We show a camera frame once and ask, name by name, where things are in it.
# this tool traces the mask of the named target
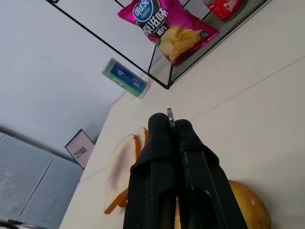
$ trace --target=perforated metal panel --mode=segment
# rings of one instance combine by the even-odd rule
[[[59,228],[82,172],[79,165],[55,157],[19,221],[47,229]]]
[[[0,216],[18,220],[52,159],[52,154],[2,134]]]

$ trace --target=white table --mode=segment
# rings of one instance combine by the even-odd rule
[[[192,122],[228,178],[260,195],[274,228],[305,227],[305,1],[274,0],[170,90],[153,83],[142,100],[113,105],[61,229],[121,229],[104,215],[110,157],[151,115],[173,109]]]

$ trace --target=wire mesh basket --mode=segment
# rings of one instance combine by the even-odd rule
[[[189,52],[181,63],[175,67],[165,58],[158,47],[155,47],[148,75],[166,89],[169,89],[181,76],[191,69],[198,61],[216,48],[222,41],[229,37],[236,29],[255,15],[271,0],[246,0],[243,8],[229,21],[220,20],[212,12],[203,19],[208,25],[219,31],[218,36],[209,41],[202,48]]]

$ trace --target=pink chip bag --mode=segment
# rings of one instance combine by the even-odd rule
[[[218,34],[217,30],[184,11],[179,0],[133,0],[118,15],[140,26],[174,66],[186,52],[202,47]]]

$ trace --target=framed picture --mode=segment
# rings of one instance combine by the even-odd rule
[[[94,144],[86,133],[80,129],[79,132],[77,132],[77,134],[67,143],[65,148],[76,162],[85,169],[93,151]]]

